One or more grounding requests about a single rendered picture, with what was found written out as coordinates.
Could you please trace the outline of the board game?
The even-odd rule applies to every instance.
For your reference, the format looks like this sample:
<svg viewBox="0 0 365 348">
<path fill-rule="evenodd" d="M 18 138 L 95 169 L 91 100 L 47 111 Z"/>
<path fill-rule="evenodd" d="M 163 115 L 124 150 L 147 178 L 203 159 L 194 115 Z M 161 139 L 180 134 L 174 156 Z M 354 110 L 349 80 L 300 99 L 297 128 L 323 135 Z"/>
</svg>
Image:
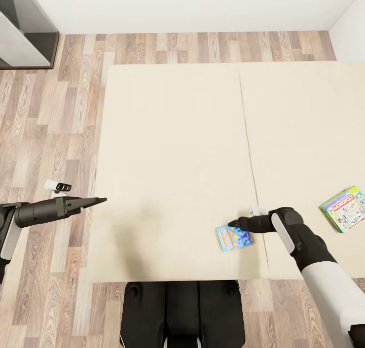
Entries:
<svg viewBox="0 0 365 348">
<path fill-rule="evenodd" d="M 228 225 L 225 225 L 216 228 L 216 231 L 218 232 L 224 252 L 253 244 L 249 232 L 242 231 L 240 227 L 229 227 Z"/>
<path fill-rule="evenodd" d="M 345 233 L 365 220 L 365 195 L 351 186 L 320 206 L 339 233 Z"/>
</svg>

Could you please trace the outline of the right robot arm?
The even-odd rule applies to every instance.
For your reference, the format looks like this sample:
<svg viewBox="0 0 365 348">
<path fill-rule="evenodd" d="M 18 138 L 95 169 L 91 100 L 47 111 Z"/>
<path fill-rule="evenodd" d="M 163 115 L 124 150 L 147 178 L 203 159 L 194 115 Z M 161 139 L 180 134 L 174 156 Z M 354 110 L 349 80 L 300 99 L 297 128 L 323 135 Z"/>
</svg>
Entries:
<svg viewBox="0 0 365 348">
<path fill-rule="evenodd" d="M 249 218 L 228 223 L 252 233 L 277 232 L 309 288 L 334 348 L 365 348 L 365 293 L 329 252 L 323 238 L 293 207 L 266 212 L 251 205 Z"/>
</svg>

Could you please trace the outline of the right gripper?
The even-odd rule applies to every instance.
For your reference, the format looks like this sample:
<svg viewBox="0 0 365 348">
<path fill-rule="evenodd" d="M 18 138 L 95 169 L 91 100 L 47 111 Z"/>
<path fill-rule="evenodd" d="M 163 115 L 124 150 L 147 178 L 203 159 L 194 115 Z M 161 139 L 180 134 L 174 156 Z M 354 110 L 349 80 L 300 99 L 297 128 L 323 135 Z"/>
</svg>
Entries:
<svg viewBox="0 0 365 348">
<path fill-rule="evenodd" d="M 242 231 L 252 232 L 252 233 L 267 233 L 261 228 L 260 223 L 261 216 L 257 217 L 239 217 L 237 220 L 234 220 L 228 223 L 229 227 L 240 227 Z"/>
</svg>

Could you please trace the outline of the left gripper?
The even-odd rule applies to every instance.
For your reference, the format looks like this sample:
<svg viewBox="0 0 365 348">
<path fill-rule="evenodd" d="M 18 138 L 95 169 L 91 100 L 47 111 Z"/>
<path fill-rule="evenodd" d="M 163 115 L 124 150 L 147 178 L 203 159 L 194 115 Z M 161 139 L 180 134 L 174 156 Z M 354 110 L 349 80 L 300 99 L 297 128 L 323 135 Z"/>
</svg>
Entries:
<svg viewBox="0 0 365 348">
<path fill-rule="evenodd" d="M 107 198 L 73 198 L 72 196 L 63 196 L 42 200 L 36 203 L 33 209 L 33 215 L 40 224 L 69 218 L 72 214 L 81 213 L 82 208 L 88 208 L 102 202 Z"/>
</svg>

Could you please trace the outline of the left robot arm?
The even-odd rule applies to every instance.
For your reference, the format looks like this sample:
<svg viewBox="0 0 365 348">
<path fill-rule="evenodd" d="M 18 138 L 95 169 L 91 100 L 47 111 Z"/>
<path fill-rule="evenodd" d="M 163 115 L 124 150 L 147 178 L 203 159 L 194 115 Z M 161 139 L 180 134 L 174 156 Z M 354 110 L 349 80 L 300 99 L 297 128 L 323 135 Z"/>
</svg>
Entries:
<svg viewBox="0 0 365 348">
<path fill-rule="evenodd" d="M 68 193 L 72 185 L 48 179 L 44 189 L 52 190 L 51 199 L 39 202 L 15 202 L 0 204 L 0 286 L 5 267 L 11 262 L 22 228 L 69 218 L 81 213 L 107 198 L 73 198 Z"/>
</svg>

